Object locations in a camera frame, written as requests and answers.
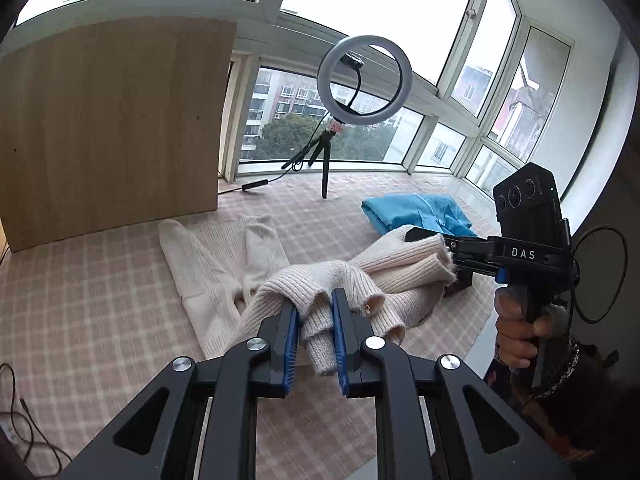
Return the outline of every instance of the cream sweater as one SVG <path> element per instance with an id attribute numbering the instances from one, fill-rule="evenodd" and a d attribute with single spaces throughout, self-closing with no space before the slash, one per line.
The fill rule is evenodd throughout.
<path id="1" fill-rule="evenodd" d="M 412 226 L 377 240 L 349 262 L 290 266 L 268 216 L 209 221 L 186 229 L 160 222 L 162 250 L 207 358 L 255 336 L 267 316 L 291 300 L 300 342 L 316 373 L 335 371 L 331 293 L 346 291 L 350 309 L 369 317 L 376 335 L 401 342 L 424 322 L 455 280 L 442 236 L 405 242 Z"/>

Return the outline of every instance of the white wall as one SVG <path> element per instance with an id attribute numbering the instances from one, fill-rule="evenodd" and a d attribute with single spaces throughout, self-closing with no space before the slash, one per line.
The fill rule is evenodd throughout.
<path id="1" fill-rule="evenodd" d="M 574 40 L 564 83 L 531 160 L 554 173 L 560 193 L 596 123 L 620 26 L 602 0 L 518 0 L 524 16 Z"/>
<path id="2" fill-rule="evenodd" d="M 572 232 L 580 227 L 596 203 L 618 161 L 636 106 L 639 76 L 638 55 L 626 36 L 620 33 L 609 87 L 591 145 L 574 181 L 562 197 L 562 212 L 569 219 Z"/>
<path id="3" fill-rule="evenodd" d="M 578 235 L 587 228 L 610 224 L 620 229 L 629 248 L 625 285 L 613 310 L 600 323 L 588 325 L 575 316 L 574 333 L 587 344 L 595 344 L 603 356 L 614 349 L 620 361 L 612 369 L 612 377 L 640 384 L 640 308 L 638 276 L 640 276 L 640 153 L 630 146 L 625 150 Z M 577 287 L 578 304 L 591 318 L 601 316 L 616 289 L 622 270 L 622 247 L 615 234 L 597 233 L 588 238 L 576 254 L 581 280 Z"/>

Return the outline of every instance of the tripod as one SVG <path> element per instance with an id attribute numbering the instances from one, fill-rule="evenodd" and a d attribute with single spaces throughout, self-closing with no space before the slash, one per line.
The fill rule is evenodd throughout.
<path id="1" fill-rule="evenodd" d="M 320 152 L 324 152 L 322 155 L 322 198 L 326 198 L 326 188 L 329 183 L 329 161 L 331 160 L 331 139 L 334 138 L 335 133 L 330 129 L 324 130 L 317 139 L 310 142 L 282 165 L 282 169 L 286 170 L 289 166 L 300 164 L 305 160 L 306 154 L 315 146 L 314 152 L 309 157 L 308 164 L 311 166 Z"/>

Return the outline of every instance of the sweater sleeve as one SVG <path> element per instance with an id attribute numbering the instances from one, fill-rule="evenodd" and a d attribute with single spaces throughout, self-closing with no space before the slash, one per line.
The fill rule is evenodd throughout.
<path id="1" fill-rule="evenodd" d="M 558 434 L 578 449 L 594 450 L 598 462 L 630 463 L 640 449 L 639 400 L 640 389 L 615 383 L 581 352 L 571 378 L 540 405 Z"/>

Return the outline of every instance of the camera lens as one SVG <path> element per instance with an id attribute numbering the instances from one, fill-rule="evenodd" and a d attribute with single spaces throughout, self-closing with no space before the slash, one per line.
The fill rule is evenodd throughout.
<path id="1" fill-rule="evenodd" d="M 533 182 L 530 178 L 528 178 L 525 182 L 525 191 L 527 193 L 527 198 L 533 198 L 536 194 L 536 183 Z"/>
<path id="2" fill-rule="evenodd" d="M 511 207 L 517 207 L 520 205 L 520 199 L 522 195 L 518 186 L 513 186 L 509 189 L 509 205 Z"/>

